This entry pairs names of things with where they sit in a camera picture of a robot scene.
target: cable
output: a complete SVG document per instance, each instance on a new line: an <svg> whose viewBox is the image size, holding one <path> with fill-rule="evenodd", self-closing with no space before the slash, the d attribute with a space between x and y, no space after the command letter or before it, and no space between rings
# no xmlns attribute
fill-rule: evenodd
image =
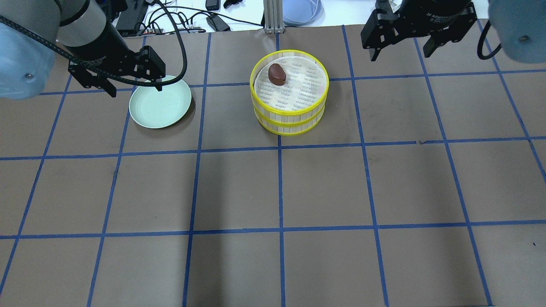
<svg viewBox="0 0 546 307"><path fill-rule="evenodd" d="M163 33L139 33L139 34L127 34L123 35L124 38L135 38L135 37L148 37L148 36L157 36L157 35L171 35L178 31L196 31L197 33L206 33L205 29L202 28L184 28L184 29L177 29L176 31L169 31L169 32L163 32Z"/></svg>
<svg viewBox="0 0 546 307"><path fill-rule="evenodd" d="M193 18L194 18L195 16L197 16L197 15L200 15L200 14L203 14L203 15L205 15L205 16L210 16L210 13L208 13L208 12L199 11L199 12L193 14L193 15L189 18L189 23L192 25L192 24L193 24Z"/></svg>
<svg viewBox="0 0 546 307"><path fill-rule="evenodd" d="M137 29L137 26L140 26L140 25L143 25L143 26L144 26L144 29L146 29L146 25L145 25L143 22L139 22L139 23L137 23L137 24L133 27L133 30L134 30L135 32L138 32L139 30Z"/></svg>
<svg viewBox="0 0 546 307"><path fill-rule="evenodd" d="M178 13L172 11L172 12L169 12L169 14L173 14L173 15L175 15L176 17L178 17L178 18L180 19L180 23L176 23L176 22L175 22L175 26L173 26L175 29L178 29L178 27L177 27L178 25L182 25L182 27L184 27L185 30L188 29L188 28L186 27L186 25L184 24L184 19L182 19L182 17L181 17L180 15L178 15ZM157 26L157 29L158 29L158 30L161 30L161 28L159 27L159 24L158 24L156 21L157 21L159 18L161 18L161 17L163 17L163 16L165 16L165 15L167 15L167 13L163 13L163 14L157 16L154 20L151 21L151 24L148 24L147 26L144 27L144 31L145 31L146 29L148 29L148 28L151 26L152 29L154 30L154 32L160 32L160 31L156 31L154 25Z"/></svg>
<svg viewBox="0 0 546 307"><path fill-rule="evenodd" d="M254 25L254 26L258 26L258 27L262 27L262 25L260 25L259 23L254 23L254 22L250 22L250 21L245 21L245 20L240 20L240 19L235 19L235 18L231 18L229 16L226 16L226 15L223 15L223 14L219 14L219 13L215 13L213 11L207 11L207 10L201 10L201 9L195 9L195 8L190 8L190 7L181 7L181 6L178 6L178 5L173 5L173 6L169 6L170 9L188 9L188 10L194 10L194 11L202 11L202 12L206 12L206 13L209 13L209 14L214 14L214 15L218 15L218 16L221 16L221 17L225 17L227 19L231 19L233 21L237 21L237 22L243 22L243 23L247 23L249 25ZM152 12L152 15L155 14L156 12L158 12L160 9L156 9L155 11Z"/></svg>
<svg viewBox="0 0 546 307"><path fill-rule="evenodd" d="M155 21L152 22L152 30L153 30L154 32L160 32L160 31L161 31L159 25L158 25Z"/></svg>
<svg viewBox="0 0 546 307"><path fill-rule="evenodd" d="M166 6L163 4L163 2L161 2L160 0L154 0L156 3L158 3L166 12L169 12L169 10L166 8ZM174 22L174 19L173 17L168 14L169 16L169 20L171 21L171 23L173 24L173 26L176 28L176 25L175 25L175 22ZM41 37L40 35L37 35L35 34L34 32L28 30L27 28L19 25L18 23L15 23L9 19L7 19L6 17L0 15L0 22L5 24L6 26L32 38L33 40L39 42L40 44L46 46L47 48L53 50L54 52L58 53L59 55L63 56L64 58L68 59L69 61L71 62L74 62L78 65L81 65L83 67L85 67L87 70L90 70L96 74L100 74L100 75L103 75L104 77L106 78L109 78L109 79L112 79L112 80L115 80L115 81L119 81L119 82L122 82L122 83L125 83L125 84L130 84L130 85L137 85L137 86L165 86L165 85L169 85L169 84L173 84L173 83L176 83L178 81L180 81L184 75L186 74L186 70L187 70L187 66L188 66L188 62L187 62L187 58L186 58L186 49L184 48L184 43L182 42L182 37L180 36L180 33L179 31L176 31L175 34L176 34L176 37L178 39L178 42L179 42L179 45L180 45L180 49L182 51L182 71L180 72L180 74L176 77L174 77L173 79L171 80L168 80L168 81L160 81L160 82L156 82L156 81L153 81L153 82L142 82L142 81L135 81L135 80L131 80L131 79L126 79L126 78L122 78L120 76L117 76L117 75L114 75L114 74L111 74L105 70L102 70L98 67L95 67L95 66L91 66L89 65L87 62L85 61L82 61L76 57L74 57L72 54L64 51L63 49L61 49L60 47L58 47L57 45L53 44L52 42L48 41L47 39Z"/></svg>
<svg viewBox="0 0 546 307"><path fill-rule="evenodd" d="M178 15L178 17L180 17L180 20L183 20L182 17L180 16L180 14L182 14L182 16L184 16L184 19L186 20L186 24L188 24L188 16L186 16L186 14L184 14L184 12L180 11L178 13L176 13Z"/></svg>
<svg viewBox="0 0 546 307"><path fill-rule="evenodd" d="M480 58L480 60L489 60L490 58L494 57L495 54L497 54L499 51L501 51L501 48L502 48L501 44L499 44L497 46L497 48L495 48L495 50L493 50L493 52L491 52L488 55L483 55L483 43L485 41L485 37L487 36L487 33L489 32L490 27L491 27L491 22L489 22L489 20L488 20L487 23L485 24L485 27L483 27L482 34L479 36L479 40L478 40L478 57Z"/></svg>

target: yellow rim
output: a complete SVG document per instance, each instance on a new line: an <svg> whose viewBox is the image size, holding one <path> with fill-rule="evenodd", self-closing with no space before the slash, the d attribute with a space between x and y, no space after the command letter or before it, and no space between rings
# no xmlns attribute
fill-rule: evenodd
<svg viewBox="0 0 546 307"><path fill-rule="evenodd" d="M275 131L275 130L273 130L273 129L267 128L267 127L262 123L262 121L261 121L260 119L258 119L258 122L260 123L260 125L261 125L262 127L264 127L264 129L266 129L267 131L269 131L269 132L271 132L271 133L275 133L275 134L278 134L278 135L283 135L283 136L285 136L285 137L291 137L291 136L293 136L293 135L304 134L304 133L306 133L307 131L313 129L313 128L321 121L321 119L322 119L322 116L317 120L316 123L314 123L313 126L307 128L307 129L305 129L305 130L303 130L303 131L295 132L295 133L284 133L284 132Z"/></svg>
<svg viewBox="0 0 546 307"><path fill-rule="evenodd" d="M263 61L265 61L268 57L273 56L275 54L280 54L280 53L283 53L283 52L297 52L297 53L301 53L301 54L304 54L304 55L307 55L307 56L311 57L313 60L315 60L318 63L318 65L322 68L322 70L324 71L324 74L326 75L326 88L324 89L324 93L322 94L320 99L317 100L317 102L315 102L314 104L312 104L311 106L309 106L309 107L307 107L305 109L301 109L301 110L298 110L298 111L283 111L283 110L274 109L274 108L268 106L267 104L265 104L260 98L258 98L258 95L256 94L256 91L254 90L254 80L253 79L254 79L254 74L255 74L256 69L258 68L258 66ZM307 113L308 111L310 111L310 110L314 109L316 106L318 106L322 102L322 100L326 99L326 94L328 93L329 88L330 88L330 78L328 77L328 72L326 71L326 68L324 67L324 65L322 65L322 63L317 58L315 58L314 56L312 56L312 55L310 55L310 54L308 54L306 52L303 52L303 51L300 51L300 50L295 50L295 49L279 50L279 51L275 51L275 52L272 52L272 53L264 56L261 60L258 61L258 63L256 63L256 65L252 69L252 73L250 75L250 93L252 95L252 98L254 98L258 102L258 104L260 106L262 106L262 108L266 109L269 112L279 114L279 115L301 115L301 114Z"/></svg>
<svg viewBox="0 0 546 307"><path fill-rule="evenodd" d="M313 116L309 117L308 119L306 119L304 121L293 122L293 123L285 123L285 122L274 121L274 120L272 120L270 118L265 117L265 115L263 115L262 112L260 112L258 110L258 108L256 108L256 106L254 104L252 104L252 106L254 107L254 111L256 111L256 114L258 114L258 116L263 118L266 122L268 122L268 123L270 123L272 125L275 125L275 126L286 127L286 128L305 125L306 123L314 120L321 113L321 111L324 109L324 106L322 106L321 109L316 114L314 114Z"/></svg>

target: brown food item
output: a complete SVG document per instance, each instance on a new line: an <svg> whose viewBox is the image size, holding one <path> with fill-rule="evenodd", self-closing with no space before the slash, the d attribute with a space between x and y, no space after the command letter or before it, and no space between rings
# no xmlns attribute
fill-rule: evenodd
<svg viewBox="0 0 546 307"><path fill-rule="evenodd" d="M269 67L268 71L269 81L275 85L284 85L286 82L286 73L282 67L275 63Z"/></svg>

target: metal frame post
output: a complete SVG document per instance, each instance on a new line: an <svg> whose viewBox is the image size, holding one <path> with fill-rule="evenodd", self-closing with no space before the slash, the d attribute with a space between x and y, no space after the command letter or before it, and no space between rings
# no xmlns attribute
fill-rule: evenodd
<svg viewBox="0 0 546 307"><path fill-rule="evenodd" d="M265 34L284 33L282 0L264 0Z"/></svg>

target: blue tape line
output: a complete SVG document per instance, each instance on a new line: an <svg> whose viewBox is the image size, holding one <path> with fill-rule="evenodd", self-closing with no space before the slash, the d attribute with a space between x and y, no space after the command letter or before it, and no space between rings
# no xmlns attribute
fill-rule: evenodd
<svg viewBox="0 0 546 307"><path fill-rule="evenodd" d="M146 37L142 40L142 46L146 44ZM137 89L136 86L132 87L132 92L134 92ZM120 170L121 165L121 158L123 154L123 146L125 145L125 137L127 135L127 127L129 126L129 108L127 108L127 113L125 115L125 123L123 125L123 133L121 134L121 141L120 141L120 148L117 153L117 162L116 162L116 169L114 171L114 176L112 177L112 185L110 187L110 194L108 195L108 203L106 205L106 213L104 214L104 222L103 222L103 228L100 236L99 241L99 248L97 251L97 258L95 260L95 266L93 268L93 276L91 277L91 286L89 287L89 295L87 296L87 307L91 307L91 301L93 300L93 294L95 289L95 283L97 281L97 274L100 266L100 258L102 255L102 250L104 247L104 238L106 234L106 229L108 227L108 219L110 218L110 209L112 207L112 200L114 198L114 191L116 189L116 183L117 183L117 175Z"/></svg>
<svg viewBox="0 0 546 307"><path fill-rule="evenodd" d="M478 27L481 31L483 31L482 23L478 20ZM487 39L485 39L485 44L487 46L487 49L489 52L491 52L491 46L489 45L489 42ZM512 94L510 93L510 90L508 89L508 85L506 84L505 78L501 73L501 69L498 66L497 60L495 57L492 58L493 64L495 65L495 68L497 69L498 77L501 78L502 86L505 88L506 95L508 96L508 100L510 101L510 105L512 106L512 109L514 109L514 113L516 117L518 118L519 125L521 126L521 129L523 130L523 133L525 134L525 137L529 138L529 132L527 131L527 128L525 127L525 124L523 123L523 119L521 118L521 115L519 114L518 107L516 107L514 99L512 98ZM544 183L546 184L546 172L544 171L544 166L542 165L541 159L538 157L537 150L535 149L535 145L533 142L529 139L529 147L531 148L531 152L533 153L533 156L535 157L535 161L537 162L538 169L541 172L542 179L544 180Z"/></svg>
<svg viewBox="0 0 546 307"><path fill-rule="evenodd" d="M239 83L219 83L219 84L207 84L206 87L219 87L219 86L241 86L249 85L248 82L239 82Z"/></svg>
<svg viewBox="0 0 546 307"><path fill-rule="evenodd" d="M546 220L510 220L510 221L483 221L470 222L472 227L476 226L511 226L511 225L543 225ZM455 223L418 223L418 224L385 224L377 225L378 229L408 229L408 228L445 228L445 227L466 227L466 222ZM373 230L374 225L340 225L340 226L303 226L283 227L283 232L315 232L315 231L350 231L350 230ZM210 234L245 234L245 233L276 233L280 228L239 228L239 229L212 229L193 231L193 235ZM122 232L122 233L70 233L70 234L22 234L22 239L63 239L63 238L119 238L119 237L160 237L169 235L189 235L189 231L158 231L158 232ZM0 240L13 240L17 235L0 235Z"/></svg>
<svg viewBox="0 0 546 307"><path fill-rule="evenodd" d="M330 81L350 81L351 78L330 78Z"/></svg>
<svg viewBox="0 0 546 307"><path fill-rule="evenodd" d="M283 149L302 149L302 148L331 148L331 147L358 147L360 143L345 143L345 144L323 144L323 145L286 145Z"/></svg>
<svg viewBox="0 0 546 307"><path fill-rule="evenodd" d="M364 139L364 133L362 130L362 123L360 121L360 109L358 107L358 97L357 97L357 86L355 84L355 77L353 71L353 62L351 60L351 51L349 49L349 41L347 40L347 33L345 31L345 25L341 26L343 31L343 39L345 41L345 49L347 51L347 59L349 61L349 70L351 71L351 83L353 86L353 99L354 99L354 108L357 113L357 123L358 123L358 132L360 134L360 142L362 147L362 156L364 159L364 171L366 173L366 184L368 188L368 198L370 200L370 210L372 215L373 222L373 234L376 241L376 250L377 250L377 262L379 265L379 275L381 277L381 288L383 289L383 300L386 307L389 307L389 296L387 294L387 282L385 281L385 271L383 266L383 256L381 253L381 242L379 240L379 229L377 228L377 217L375 213L375 205L373 202L373 192L372 192L372 183L370 180L370 168L368 166L368 158L366 153L366 142Z"/></svg>
<svg viewBox="0 0 546 307"><path fill-rule="evenodd" d="M466 227L466 223L392 224L392 225L378 225L378 227L379 229Z"/></svg>
<svg viewBox="0 0 546 307"><path fill-rule="evenodd" d="M100 238L100 233L23 234L21 239Z"/></svg>
<svg viewBox="0 0 546 307"><path fill-rule="evenodd" d="M496 75L497 72L473 72L473 73L438 73L428 74L429 77L437 76L471 76L471 75Z"/></svg>
<svg viewBox="0 0 546 307"><path fill-rule="evenodd" d="M277 150L277 147L241 147L241 148L225 148L225 149L203 149L201 152L232 152L232 151L259 151L259 150Z"/></svg>
<svg viewBox="0 0 546 307"><path fill-rule="evenodd" d="M48 141L45 144L44 153L40 160L40 166L38 167L38 170L36 172L36 177L34 178L34 183L32 184L30 195L28 196L27 205L25 206L25 210L23 212L23 217L21 219L21 223L19 224L19 230L17 231L17 236L15 238L15 241L13 242L13 247L11 248L11 252L9 254L8 263L5 266L4 274L2 275L2 282L0 282L0 295L2 294L2 291L4 290L5 281L8 278L9 268L11 267L11 262L13 261L13 257L15 255L15 250L17 249L17 245L19 243L19 240L21 238L21 234L23 232L23 226L25 225L25 221L27 219L28 211L31 207L32 198L34 197L34 192L36 190L36 185L38 184L38 179L40 179L41 170L44 166L45 156L48 154L49 146L51 145L51 139L53 138L53 134L55 132L55 128L57 127L57 122L59 121L59 116L61 114L61 109L63 108L64 99L66 98L66 91L68 91L68 86L70 85L70 81L72 80L72 76L68 77L68 81L66 86L64 87L64 93L61 97L61 101L59 102L59 107L57 108L57 113L55 114L55 119L53 120L53 125L51 126L51 131L49 132Z"/></svg>
<svg viewBox="0 0 546 307"><path fill-rule="evenodd" d="M488 49L491 50L489 42L485 39L485 44L488 46ZM546 73L546 69L528 69L528 70L499 70L502 74L524 74L524 73Z"/></svg>
<svg viewBox="0 0 546 307"><path fill-rule="evenodd" d="M542 137L512 137L512 138L489 138L489 139L448 139L448 143L479 143L479 142L497 142L497 141L524 141L524 140L546 140L546 136ZM368 146L395 146L395 145L412 145L412 144L443 144L443 140L427 140L427 141L387 141L387 142L370 142L365 143ZM283 149L303 149L303 148L329 148L329 147L358 147L360 143L342 143L342 144L313 144L313 145L285 145ZM219 149L202 149L203 152L231 152L231 151L259 151L259 150L277 150L276 146L266 147L240 147L240 148L219 148ZM197 150L168 150L168 151L142 151L142 152L124 152L124 156L146 156L146 155L177 155L177 154L196 154ZM91 158L109 158L117 157L117 153L106 153L102 155L64 155L64 156L45 156L46 160L53 159L91 159ZM41 156L27 157L0 157L0 161L13 160L40 160Z"/></svg>
<svg viewBox="0 0 546 307"><path fill-rule="evenodd" d="M417 43L417 39L413 39L413 42L415 43L415 47L417 49L417 54L419 55L419 61L421 62L421 67L423 68L423 73L425 74L425 80L426 85L429 89L430 99L432 100L432 105L434 107L434 112L436 113L436 118L438 119L438 125L440 127L440 132L442 133L442 139L444 142L444 146L446 147L447 157L449 159L449 165L451 166L451 171L453 173L453 179L455 181L455 187L457 188L457 194L459 195L459 201L461 203L461 209L462 213L465 217L465 223L466 228L468 229L468 236L470 237L470 243L472 244L472 250L474 252L474 257L476 259L476 265L478 267L479 275L482 280L482 286L484 289L485 298L487 299L487 302L489 306L492 305L491 302L491 295L489 294L489 288L487 286L487 281L485 279L485 274L483 272L482 267L482 261L480 260L479 253L478 253L478 246L476 245L476 240L474 239L474 232L472 231L472 226L470 224L470 218L468 216L468 211L466 210L466 203L465 199L462 195L462 189L461 185L459 183L459 177L457 176L457 171L455 169L455 163L453 162L453 156L451 154L451 149L449 148L449 143L447 142L446 132L443 127L442 118L440 117L440 111L438 110L438 105L436 104L436 98L434 96L434 93L432 91L432 86L430 85L429 76L426 72L426 66L425 62L423 61L423 56L421 55L421 50L419 48L419 44Z"/></svg>
<svg viewBox="0 0 546 307"><path fill-rule="evenodd" d="M41 160L43 157L33 156L33 157L3 157L0 158L0 161L13 161L13 160Z"/></svg>
<svg viewBox="0 0 546 307"><path fill-rule="evenodd" d="M201 119L199 122L199 141L197 144L197 159L195 160L195 176L193 180L193 198L192 198L192 212L189 219L189 234L188 234L188 249L186 251L186 269L184 273L184 288L182 290L182 306L186 307L188 302L188 286L189 286L189 269L192 258L192 246L193 246L193 232L195 226L195 207L197 204L197 188L199 183L199 166L201 163L201 147L203 145L203 125L205 123L205 98L207 77L209 75L209 59L210 59L210 42L211 33L207 39L206 47L206 60L205 60L205 76L203 78L203 99L201 100Z"/></svg>
<svg viewBox="0 0 546 307"><path fill-rule="evenodd" d="M279 227L279 252L281 265L281 307L286 307L286 279L284 275L284 212L282 197L282 138L277 136L277 165L278 165L278 227Z"/></svg>
<svg viewBox="0 0 546 307"><path fill-rule="evenodd" d="M275 33L275 49L279 51L281 49L281 40L279 38L279 33Z"/></svg>
<svg viewBox="0 0 546 307"><path fill-rule="evenodd" d="M47 95L62 95L64 94L63 92L45 92L45 93L41 93L40 96L47 96Z"/></svg>
<svg viewBox="0 0 546 307"><path fill-rule="evenodd" d="M95 158L112 158L117 157L116 153L107 153L104 155L66 155L66 156L46 156L46 160L55 160L55 159L95 159Z"/></svg>
<svg viewBox="0 0 546 307"><path fill-rule="evenodd" d="M285 232L373 230L374 225L285 227Z"/></svg>
<svg viewBox="0 0 546 307"><path fill-rule="evenodd" d="M489 222L470 222L470 224L472 226L535 225L535 224L546 224L546 220L489 221Z"/></svg>
<svg viewBox="0 0 546 307"><path fill-rule="evenodd" d="M365 146L392 146L392 145L414 145L416 141L398 141L398 142L370 142L364 143Z"/></svg>
<svg viewBox="0 0 546 307"><path fill-rule="evenodd" d="M208 235L208 234L234 234L234 233L269 233L279 232L279 228L240 228L240 229L215 229L193 231L193 235Z"/></svg>
<svg viewBox="0 0 546 307"><path fill-rule="evenodd" d="M424 75L390 75L390 76L362 76L362 77L351 77L352 80L373 80L373 79L399 79L399 78L421 78Z"/></svg>
<svg viewBox="0 0 546 307"><path fill-rule="evenodd" d="M145 151L145 152L124 152L123 157L127 156L149 156L149 155L179 155L179 154L196 154L197 150L166 150L166 151Z"/></svg>
<svg viewBox="0 0 546 307"><path fill-rule="evenodd" d="M156 232L118 232L105 233L107 238L125 238L125 237L161 237L169 235L188 235L189 231L156 231Z"/></svg>
<svg viewBox="0 0 546 307"><path fill-rule="evenodd" d="M524 74L524 73L543 73L546 72L546 69L529 69L529 70L506 70L501 71L502 74ZM467 72L467 73L438 73L438 74L429 74L431 76L468 76L468 75L494 75L498 72ZM386 76L358 76L354 77L355 80L368 80L368 79L398 79L398 78L418 78L424 77L422 74L413 74L413 75L386 75ZM330 78L330 81L350 81L351 78ZM218 84L207 84L207 87L217 87L217 86L239 86L239 85L249 85L248 82L241 83L218 83ZM203 84L192 84L189 87L204 87ZM131 91L132 88L118 88L118 92ZM103 90L84 90L84 91L70 91L67 94L86 94L86 93L101 93ZM44 92L40 95L62 95L63 92Z"/></svg>

